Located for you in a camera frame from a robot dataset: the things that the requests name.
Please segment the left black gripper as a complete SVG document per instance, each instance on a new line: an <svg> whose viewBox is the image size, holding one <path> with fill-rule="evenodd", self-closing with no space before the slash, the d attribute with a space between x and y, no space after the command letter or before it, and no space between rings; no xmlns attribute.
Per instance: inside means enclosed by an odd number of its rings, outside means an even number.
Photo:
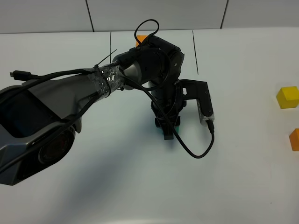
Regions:
<svg viewBox="0 0 299 224"><path fill-rule="evenodd" d="M164 113L170 119L174 127L180 126L179 113L186 106L183 100L183 88L180 80L167 84L160 89L151 92L157 103L163 108ZM163 128L164 140L173 139L173 130L170 127Z"/></svg>

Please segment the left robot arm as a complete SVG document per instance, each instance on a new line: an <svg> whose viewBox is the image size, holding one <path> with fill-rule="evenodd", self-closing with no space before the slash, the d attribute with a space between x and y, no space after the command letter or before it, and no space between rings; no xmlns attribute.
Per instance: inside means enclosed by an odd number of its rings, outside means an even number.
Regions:
<svg viewBox="0 0 299 224"><path fill-rule="evenodd" d="M171 139L186 104L179 81L183 60L179 47L151 36L104 66L44 76L12 72L22 85L0 92L1 184L18 184L65 157L82 116L116 90L145 90L156 126Z"/></svg>

